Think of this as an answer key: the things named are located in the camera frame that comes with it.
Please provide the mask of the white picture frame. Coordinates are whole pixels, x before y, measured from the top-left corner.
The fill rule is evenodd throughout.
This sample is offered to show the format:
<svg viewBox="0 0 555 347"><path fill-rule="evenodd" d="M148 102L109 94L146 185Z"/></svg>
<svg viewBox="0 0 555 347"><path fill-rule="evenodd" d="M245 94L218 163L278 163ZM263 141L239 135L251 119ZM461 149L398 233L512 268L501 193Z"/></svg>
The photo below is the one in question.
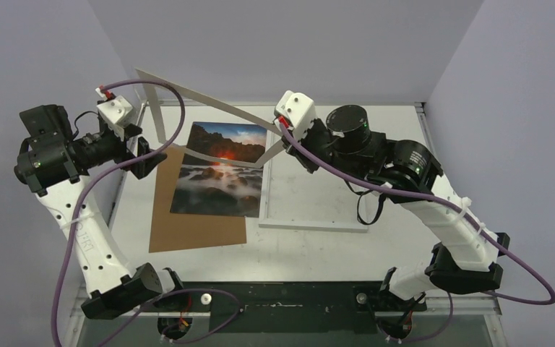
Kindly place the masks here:
<svg viewBox="0 0 555 347"><path fill-rule="evenodd" d="M319 169L310 174L285 152L263 167L258 224L261 228L366 233L366 203L342 179Z"/></svg>

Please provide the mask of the white paper mat border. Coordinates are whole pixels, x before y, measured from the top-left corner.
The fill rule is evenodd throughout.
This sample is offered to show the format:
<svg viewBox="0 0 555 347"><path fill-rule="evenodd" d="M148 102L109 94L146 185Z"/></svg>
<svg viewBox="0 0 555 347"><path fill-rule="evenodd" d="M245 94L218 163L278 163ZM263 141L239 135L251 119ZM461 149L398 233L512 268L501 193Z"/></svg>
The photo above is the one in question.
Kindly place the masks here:
<svg viewBox="0 0 555 347"><path fill-rule="evenodd" d="M230 115L233 115L245 121L249 121L253 124L261 126L269 132L280 135L278 128L274 124L271 124L270 122L265 121L264 119L253 115L252 113L249 113L238 107L224 103L221 100L212 98L208 95L188 89L181 85L177 85L174 82L169 82L168 80L162 79L140 68L136 68L135 71L138 77L141 79L155 80L155 81L167 84L168 86L174 87L183 98L187 98L189 100L199 102L205 106L211 106L213 108L216 108L217 110L229 113ZM167 142L167 137L165 133L165 122L160 108L158 93L155 87L143 87L143 89L144 89L145 95L147 96L147 103L152 113L152 119L154 121L158 142L164 145ZM249 167L249 168L261 168L267 162L273 159L275 156L277 156L278 154L284 151L283 145L280 142L274 145L270 145L258 160L256 160L253 163L249 163L249 162L244 162L240 160L231 160L231 159L225 159L225 158L219 158L219 157L212 157L209 155L199 153L192 149L189 149L185 146L177 145L175 142L172 142L170 146L178 149L183 149L187 155L190 155L198 159L215 162L215 163L226 163L230 165L243 166L243 167Z"/></svg>

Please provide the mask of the landscape sunset photo print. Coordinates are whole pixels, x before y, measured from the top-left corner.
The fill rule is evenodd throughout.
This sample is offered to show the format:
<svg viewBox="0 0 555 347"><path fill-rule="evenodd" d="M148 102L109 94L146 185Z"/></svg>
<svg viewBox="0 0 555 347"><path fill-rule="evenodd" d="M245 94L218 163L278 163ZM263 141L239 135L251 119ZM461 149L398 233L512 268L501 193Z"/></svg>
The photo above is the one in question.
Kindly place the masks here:
<svg viewBox="0 0 555 347"><path fill-rule="evenodd" d="M256 124L195 121L186 147L211 157L253 163L265 152L267 130ZM256 218L263 169L184 155L171 213Z"/></svg>

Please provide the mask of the white brown backing board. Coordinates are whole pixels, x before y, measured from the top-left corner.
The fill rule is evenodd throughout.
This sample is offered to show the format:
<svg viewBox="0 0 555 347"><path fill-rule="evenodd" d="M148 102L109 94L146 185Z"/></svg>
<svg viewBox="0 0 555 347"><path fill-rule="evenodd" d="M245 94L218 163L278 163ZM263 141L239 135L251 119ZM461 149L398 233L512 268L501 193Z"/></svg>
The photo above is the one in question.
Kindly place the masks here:
<svg viewBox="0 0 555 347"><path fill-rule="evenodd" d="M245 244L247 237L244 217L171 212L184 151L169 147L166 154L167 158L156 169L149 252Z"/></svg>

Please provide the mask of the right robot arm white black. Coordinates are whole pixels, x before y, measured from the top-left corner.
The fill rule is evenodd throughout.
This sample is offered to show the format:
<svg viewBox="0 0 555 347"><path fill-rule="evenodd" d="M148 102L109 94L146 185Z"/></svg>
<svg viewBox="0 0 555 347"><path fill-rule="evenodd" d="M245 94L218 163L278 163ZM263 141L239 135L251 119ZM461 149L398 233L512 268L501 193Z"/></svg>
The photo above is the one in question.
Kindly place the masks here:
<svg viewBox="0 0 555 347"><path fill-rule="evenodd" d="M387 271L379 299L390 310L423 293L488 293L502 282L497 262L509 244L506 234L488 232L458 196L439 161L414 140L391 140L369 126L367 110L345 105L319 119L313 105L282 106L274 111L283 146L308 171L319 168L376 192L411 212L438 239L427 260Z"/></svg>

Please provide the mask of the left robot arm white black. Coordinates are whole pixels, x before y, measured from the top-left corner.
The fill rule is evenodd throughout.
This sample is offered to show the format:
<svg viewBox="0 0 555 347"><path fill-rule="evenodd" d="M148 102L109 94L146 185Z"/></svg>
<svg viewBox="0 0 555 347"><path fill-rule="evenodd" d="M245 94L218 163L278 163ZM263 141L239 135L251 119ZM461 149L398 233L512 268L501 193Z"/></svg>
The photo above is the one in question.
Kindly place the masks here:
<svg viewBox="0 0 555 347"><path fill-rule="evenodd" d="M108 108L120 117L113 123ZM67 240L72 243L87 286L88 298L81 309L86 317L110 320L157 298L168 311L186 303L186 290L175 283L162 286L155 268L145 263L131 265L117 247L89 187L89 170L107 162L120 164L138 179L146 177L167 158L165 153L147 157L151 149L129 120L125 106L110 102L98 106L98 131L80 137L63 106L37 106L20 113L29 136L22 141L15 176L52 214ZM133 154L128 140L138 136Z"/></svg>

